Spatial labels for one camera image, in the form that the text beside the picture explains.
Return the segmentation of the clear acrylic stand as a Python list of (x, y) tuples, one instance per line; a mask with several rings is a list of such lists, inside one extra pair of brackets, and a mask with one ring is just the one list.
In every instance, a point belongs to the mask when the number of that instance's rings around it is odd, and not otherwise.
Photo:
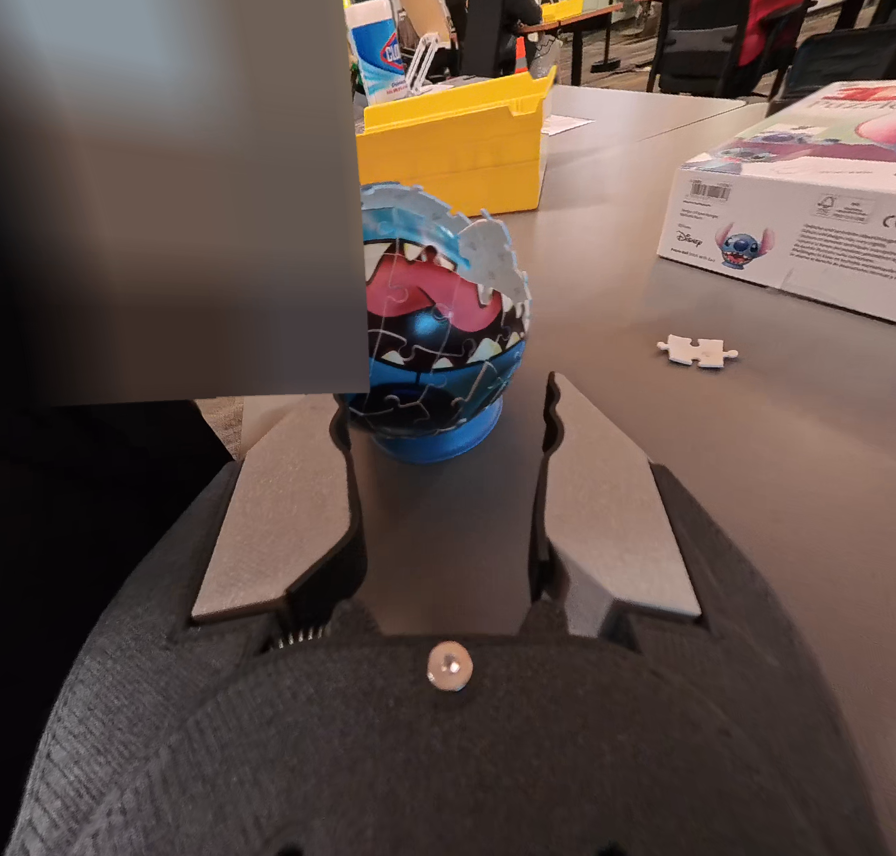
[(405, 70), (408, 97), (420, 97), (436, 87), (432, 74), (439, 80), (456, 65), (456, 44), (453, 36), (442, 39), (439, 33), (420, 35)]

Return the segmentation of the yellow plastic bin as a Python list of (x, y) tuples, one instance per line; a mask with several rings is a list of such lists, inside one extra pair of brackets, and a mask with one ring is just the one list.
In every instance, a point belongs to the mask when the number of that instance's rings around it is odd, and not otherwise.
[(360, 183), (420, 186), (467, 216), (537, 209), (555, 74), (465, 82), (366, 107), (356, 134)]

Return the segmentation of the blue ball stand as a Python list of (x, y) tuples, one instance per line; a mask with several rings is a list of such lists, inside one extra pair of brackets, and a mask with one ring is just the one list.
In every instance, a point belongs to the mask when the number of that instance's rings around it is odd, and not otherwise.
[(387, 456), (412, 466), (428, 466), (456, 459), (479, 446), (496, 427), (504, 399), (497, 398), (468, 423), (449, 431), (414, 438), (374, 435), (375, 446)]

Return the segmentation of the white puzzle piece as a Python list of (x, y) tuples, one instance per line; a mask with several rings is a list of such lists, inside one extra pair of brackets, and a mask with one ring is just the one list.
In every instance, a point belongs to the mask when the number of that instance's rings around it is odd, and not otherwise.
[(690, 337), (668, 335), (656, 346), (670, 362), (688, 367), (696, 364), (700, 369), (723, 369), (726, 361), (738, 358), (738, 351), (726, 349), (721, 339), (692, 340)]

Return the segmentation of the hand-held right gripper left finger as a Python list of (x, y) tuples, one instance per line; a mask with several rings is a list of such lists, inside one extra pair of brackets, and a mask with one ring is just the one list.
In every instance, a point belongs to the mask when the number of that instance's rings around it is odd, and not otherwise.
[(366, 553), (345, 409), (336, 396), (244, 399), (238, 477), (194, 622), (271, 612), (308, 634), (357, 592)]

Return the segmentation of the printed puzzle box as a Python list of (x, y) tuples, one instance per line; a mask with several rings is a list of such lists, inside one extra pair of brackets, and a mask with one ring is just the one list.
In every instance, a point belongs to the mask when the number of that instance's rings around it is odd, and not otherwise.
[(658, 256), (894, 322), (894, 80), (833, 83), (684, 162)]

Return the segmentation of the wooden table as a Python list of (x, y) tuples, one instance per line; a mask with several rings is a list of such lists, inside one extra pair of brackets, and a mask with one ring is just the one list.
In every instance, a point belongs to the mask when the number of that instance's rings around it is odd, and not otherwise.
[(573, 54), (569, 83), (573, 87), (579, 87), (581, 85), (581, 73), (583, 67), (583, 38), (586, 34), (603, 32), (605, 36), (603, 59), (601, 62), (593, 64), (591, 71), (596, 70), (602, 72), (618, 70), (620, 60), (610, 57), (610, 39), (612, 16), (615, 12), (621, 11), (622, 7), (623, 5), (621, 3), (611, 4), (604, 8), (580, 13), (559, 21), (547, 21), (534, 26), (520, 26), (516, 29), (516, 34), (571, 35), (573, 37)]

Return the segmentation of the black mesh office chair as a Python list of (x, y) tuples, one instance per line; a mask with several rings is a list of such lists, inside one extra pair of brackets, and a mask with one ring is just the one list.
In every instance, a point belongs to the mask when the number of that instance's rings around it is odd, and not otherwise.
[(749, 0), (660, 2), (658, 38), (647, 91), (658, 86), (660, 92), (674, 95), (757, 97), (761, 80), (775, 74), (768, 100), (776, 97), (796, 53), (799, 34), (781, 59), (762, 58), (741, 68), (738, 61)]

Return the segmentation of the blue puzzle ball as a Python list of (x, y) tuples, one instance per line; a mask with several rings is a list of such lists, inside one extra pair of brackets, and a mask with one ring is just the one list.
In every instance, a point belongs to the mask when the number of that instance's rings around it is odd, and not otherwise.
[(342, 402), (372, 437), (455, 429), (504, 398), (521, 365), (532, 297), (510, 233), (420, 186), (376, 182), (360, 198), (369, 386)]

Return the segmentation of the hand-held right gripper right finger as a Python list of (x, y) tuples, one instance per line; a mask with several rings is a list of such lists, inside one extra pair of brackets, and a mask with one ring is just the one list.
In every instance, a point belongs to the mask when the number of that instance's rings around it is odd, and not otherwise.
[(627, 614), (692, 624), (701, 607), (646, 453), (559, 372), (549, 373), (532, 508), (532, 602), (576, 638)]

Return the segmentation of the disinfecting wipes canister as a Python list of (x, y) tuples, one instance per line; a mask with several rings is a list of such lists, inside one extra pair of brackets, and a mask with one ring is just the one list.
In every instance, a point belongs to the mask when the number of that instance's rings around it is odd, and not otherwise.
[(409, 96), (391, 0), (365, 0), (344, 9), (351, 47), (369, 104)]

